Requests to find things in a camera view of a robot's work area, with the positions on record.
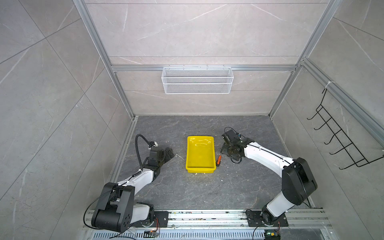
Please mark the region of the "orange handled screwdriver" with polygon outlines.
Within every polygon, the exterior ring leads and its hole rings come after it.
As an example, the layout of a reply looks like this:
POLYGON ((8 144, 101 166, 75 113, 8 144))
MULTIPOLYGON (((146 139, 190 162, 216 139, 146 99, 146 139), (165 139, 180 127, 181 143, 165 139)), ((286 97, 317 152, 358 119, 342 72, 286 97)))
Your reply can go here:
POLYGON ((218 159, 217 159, 217 161, 216 161, 216 166, 217 166, 217 167, 220 166, 220 164, 221 164, 221 159, 222 159, 222 156, 219 156, 218 159))

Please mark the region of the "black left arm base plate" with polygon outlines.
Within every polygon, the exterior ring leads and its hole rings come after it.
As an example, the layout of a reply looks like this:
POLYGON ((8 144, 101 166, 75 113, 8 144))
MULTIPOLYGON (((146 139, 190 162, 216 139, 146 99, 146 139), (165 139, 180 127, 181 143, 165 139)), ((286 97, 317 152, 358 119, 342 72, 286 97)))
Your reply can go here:
POLYGON ((133 227, 136 228, 166 228, 169 221, 168 211, 154 211, 153 217, 149 220, 136 222, 133 227))

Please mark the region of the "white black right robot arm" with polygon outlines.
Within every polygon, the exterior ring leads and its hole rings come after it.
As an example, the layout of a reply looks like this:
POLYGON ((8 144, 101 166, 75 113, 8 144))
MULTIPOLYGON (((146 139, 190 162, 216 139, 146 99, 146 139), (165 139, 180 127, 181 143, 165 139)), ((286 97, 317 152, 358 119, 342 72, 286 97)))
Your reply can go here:
POLYGON ((261 211, 262 222, 275 224, 289 209, 301 205, 318 188, 308 162, 303 158, 292 159, 264 148, 230 128, 222 134, 225 143, 222 154, 235 164, 243 158, 256 161, 269 168, 282 179, 282 190, 261 211))

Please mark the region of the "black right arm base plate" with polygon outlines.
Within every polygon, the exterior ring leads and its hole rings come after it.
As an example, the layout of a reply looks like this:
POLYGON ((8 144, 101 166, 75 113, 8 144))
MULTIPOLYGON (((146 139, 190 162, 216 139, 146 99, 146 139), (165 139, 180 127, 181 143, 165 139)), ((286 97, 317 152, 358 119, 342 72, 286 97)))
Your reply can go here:
POLYGON ((269 227, 288 227, 288 220, 285 214, 274 217, 264 211, 246 210, 246 219, 249 227, 269 226, 269 227))

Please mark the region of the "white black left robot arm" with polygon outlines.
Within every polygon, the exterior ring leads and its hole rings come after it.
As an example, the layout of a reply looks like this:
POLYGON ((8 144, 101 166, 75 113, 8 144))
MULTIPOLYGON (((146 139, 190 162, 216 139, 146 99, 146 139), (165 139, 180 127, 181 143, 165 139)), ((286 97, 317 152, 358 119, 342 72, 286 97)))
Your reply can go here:
POLYGON ((152 147, 142 169, 123 181, 105 184, 96 202, 91 227, 123 233, 130 226, 151 226, 155 221, 154 206, 135 203, 135 195, 151 184, 161 167, 174 156, 170 148, 152 147))

